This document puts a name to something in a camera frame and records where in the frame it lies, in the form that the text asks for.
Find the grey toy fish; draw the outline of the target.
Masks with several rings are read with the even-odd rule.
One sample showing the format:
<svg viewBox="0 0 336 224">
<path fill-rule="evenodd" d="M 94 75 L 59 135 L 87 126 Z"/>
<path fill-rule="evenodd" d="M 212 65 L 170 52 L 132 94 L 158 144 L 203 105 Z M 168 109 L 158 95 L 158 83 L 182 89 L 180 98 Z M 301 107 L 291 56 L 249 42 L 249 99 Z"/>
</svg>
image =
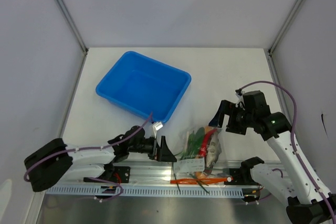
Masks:
<svg viewBox="0 0 336 224">
<path fill-rule="evenodd" d="M 210 134 L 207 148 L 206 148 L 206 158 L 205 167 L 211 168 L 218 161 L 219 155 L 222 152 L 220 142 L 219 142 L 220 131 L 215 129 L 213 133 Z"/>
</svg>

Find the clear zip top bag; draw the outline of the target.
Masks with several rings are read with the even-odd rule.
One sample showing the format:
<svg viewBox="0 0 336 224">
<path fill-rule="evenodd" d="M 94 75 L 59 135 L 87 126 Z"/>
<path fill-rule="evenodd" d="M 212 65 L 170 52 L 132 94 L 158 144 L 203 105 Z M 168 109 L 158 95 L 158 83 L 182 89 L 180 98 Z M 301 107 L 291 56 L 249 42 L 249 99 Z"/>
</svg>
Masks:
<svg viewBox="0 0 336 224">
<path fill-rule="evenodd" d="M 198 185 L 208 193 L 207 186 L 220 185 L 233 181 L 227 172 L 214 172 L 222 153 L 221 130 L 211 126 L 195 127 L 183 135 L 183 148 L 175 155 L 170 183 Z"/>
</svg>

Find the dark green cucumber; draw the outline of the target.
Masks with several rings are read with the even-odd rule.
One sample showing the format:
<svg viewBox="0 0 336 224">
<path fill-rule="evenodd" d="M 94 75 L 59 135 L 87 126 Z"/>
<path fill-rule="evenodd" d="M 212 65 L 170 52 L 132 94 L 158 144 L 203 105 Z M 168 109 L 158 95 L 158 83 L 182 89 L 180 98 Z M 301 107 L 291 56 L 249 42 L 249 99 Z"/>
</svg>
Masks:
<svg viewBox="0 0 336 224">
<path fill-rule="evenodd" d="M 194 158 L 199 153 L 204 136 L 204 127 L 200 127 L 196 132 L 192 132 L 189 135 L 187 145 L 187 156 L 189 158 Z"/>
</svg>

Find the red chili pepper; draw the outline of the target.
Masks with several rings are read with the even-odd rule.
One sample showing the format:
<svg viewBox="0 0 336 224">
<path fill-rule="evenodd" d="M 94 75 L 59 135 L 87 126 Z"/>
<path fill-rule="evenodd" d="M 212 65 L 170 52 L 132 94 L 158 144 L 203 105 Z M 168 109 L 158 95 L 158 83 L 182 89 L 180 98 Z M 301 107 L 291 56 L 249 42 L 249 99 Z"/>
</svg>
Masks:
<svg viewBox="0 0 336 224">
<path fill-rule="evenodd" d="M 210 131 L 208 131 L 202 141 L 201 144 L 201 148 L 199 149 L 199 155 L 200 157 L 205 157 L 206 156 L 206 152 L 207 152 L 207 145 L 209 143 L 209 139 L 211 138 L 211 136 L 217 131 L 217 129 L 212 129 Z"/>
</svg>

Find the blue plastic bin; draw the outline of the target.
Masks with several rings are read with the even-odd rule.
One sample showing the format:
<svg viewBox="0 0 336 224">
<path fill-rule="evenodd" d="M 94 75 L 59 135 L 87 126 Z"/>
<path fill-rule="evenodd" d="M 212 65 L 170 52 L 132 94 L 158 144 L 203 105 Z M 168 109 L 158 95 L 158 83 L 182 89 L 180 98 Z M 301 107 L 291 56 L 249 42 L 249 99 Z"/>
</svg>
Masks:
<svg viewBox="0 0 336 224">
<path fill-rule="evenodd" d="M 142 118 L 166 123 L 191 75 L 135 51 L 125 52 L 96 86 L 96 94 Z"/>
</svg>

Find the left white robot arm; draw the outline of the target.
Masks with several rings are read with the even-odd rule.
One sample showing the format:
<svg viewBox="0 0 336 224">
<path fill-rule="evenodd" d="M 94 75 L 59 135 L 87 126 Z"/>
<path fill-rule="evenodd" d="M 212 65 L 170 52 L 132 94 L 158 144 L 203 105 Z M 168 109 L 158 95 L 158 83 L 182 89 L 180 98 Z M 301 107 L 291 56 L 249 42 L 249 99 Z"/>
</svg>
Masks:
<svg viewBox="0 0 336 224">
<path fill-rule="evenodd" d="M 74 146 L 56 138 L 25 160 L 24 181 L 34 192 L 48 190 L 58 182 L 128 183 L 129 167 L 118 164 L 131 153 L 145 154 L 152 161 L 175 163 L 165 136 L 145 136 L 141 126 L 133 126 L 106 145 Z"/>
</svg>

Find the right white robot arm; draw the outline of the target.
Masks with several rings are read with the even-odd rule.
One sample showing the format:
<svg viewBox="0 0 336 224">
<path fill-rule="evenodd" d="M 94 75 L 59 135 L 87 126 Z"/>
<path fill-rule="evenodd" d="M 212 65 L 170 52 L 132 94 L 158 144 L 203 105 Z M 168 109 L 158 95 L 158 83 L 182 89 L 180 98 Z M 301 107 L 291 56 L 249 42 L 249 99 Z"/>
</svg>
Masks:
<svg viewBox="0 0 336 224">
<path fill-rule="evenodd" d="M 221 101 L 209 126 L 221 128 L 227 115 L 226 132 L 245 135 L 248 128 L 253 129 L 274 151 L 289 177 L 283 178 L 262 159 L 253 157 L 241 163 L 240 179 L 264 186 L 285 206 L 291 223 L 335 221 L 335 194 L 305 157 L 293 132 L 294 125 L 281 112 L 271 112 L 261 91 L 236 92 L 238 102 Z"/>
</svg>

